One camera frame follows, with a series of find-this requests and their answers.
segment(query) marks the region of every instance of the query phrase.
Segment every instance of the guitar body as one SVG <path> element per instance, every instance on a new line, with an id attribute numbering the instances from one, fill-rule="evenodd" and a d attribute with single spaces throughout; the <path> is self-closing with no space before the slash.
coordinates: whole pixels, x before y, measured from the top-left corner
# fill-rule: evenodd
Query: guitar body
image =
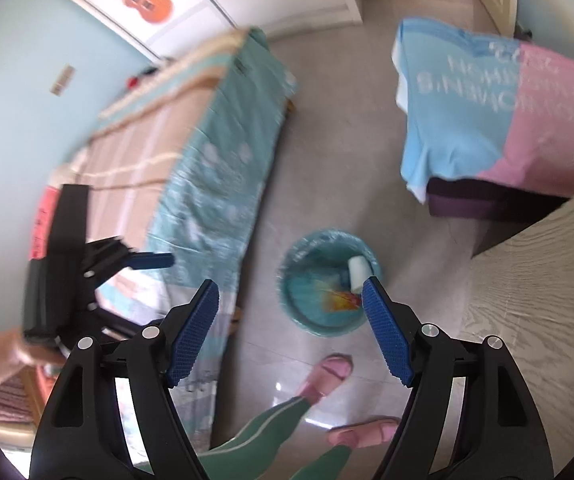
<path id="1" fill-rule="evenodd" d="M 171 0 L 122 0 L 122 2 L 127 7 L 136 9 L 149 23 L 164 22 L 174 10 L 174 3 Z"/>

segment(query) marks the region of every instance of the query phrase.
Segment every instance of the person's leg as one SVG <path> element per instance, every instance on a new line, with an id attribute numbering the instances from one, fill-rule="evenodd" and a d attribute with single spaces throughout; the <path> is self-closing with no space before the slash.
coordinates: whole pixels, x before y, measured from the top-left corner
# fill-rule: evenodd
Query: person's leg
<path id="1" fill-rule="evenodd" d="M 258 415 L 232 440 L 198 456 L 211 480 L 256 480 L 272 464 L 302 416 L 352 372 L 345 356 L 329 356 L 308 375 L 296 396 Z"/>
<path id="2" fill-rule="evenodd" d="M 398 420 L 382 418 L 364 424 L 336 428 L 327 434 L 332 448 L 300 469 L 291 480 L 336 480 L 357 447 L 377 446 L 388 442 L 398 428 Z"/>

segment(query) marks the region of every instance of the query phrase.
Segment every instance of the blue and pink towel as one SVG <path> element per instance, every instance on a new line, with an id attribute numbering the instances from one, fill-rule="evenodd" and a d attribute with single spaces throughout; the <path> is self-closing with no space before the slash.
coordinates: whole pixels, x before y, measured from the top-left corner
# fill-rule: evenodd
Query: blue and pink towel
<path id="1" fill-rule="evenodd" d="M 401 22 L 392 58 L 418 200 L 432 176 L 574 195 L 574 60 L 425 18 Z"/>

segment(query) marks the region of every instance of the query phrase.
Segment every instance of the slipper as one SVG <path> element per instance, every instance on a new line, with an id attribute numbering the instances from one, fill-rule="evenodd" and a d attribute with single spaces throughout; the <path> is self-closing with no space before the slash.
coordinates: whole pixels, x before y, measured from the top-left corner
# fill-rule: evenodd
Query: slipper
<path id="1" fill-rule="evenodd" d="M 296 396 L 305 397 L 313 406 L 340 386 L 352 371 L 351 357 L 340 354 L 329 355 L 314 366 L 305 382 L 299 387 Z"/>
<path id="2" fill-rule="evenodd" d="M 333 428 L 327 433 L 327 440 L 332 446 L 356 447 L 378 446 L 389 442 L 398 429 L 397 418 L 379 418 L 371 422 Z"/>

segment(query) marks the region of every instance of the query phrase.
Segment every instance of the wood grain surface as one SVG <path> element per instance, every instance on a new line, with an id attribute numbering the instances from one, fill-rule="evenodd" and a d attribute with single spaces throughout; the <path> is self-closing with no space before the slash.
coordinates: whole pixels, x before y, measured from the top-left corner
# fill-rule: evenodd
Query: wood grain surface
<path id="1" fill-rule="evenodd" d="M 559 472 L 574 456 L 574 198 L 475 257 L 460 338 L 489 334 L 520 367 Z"/>

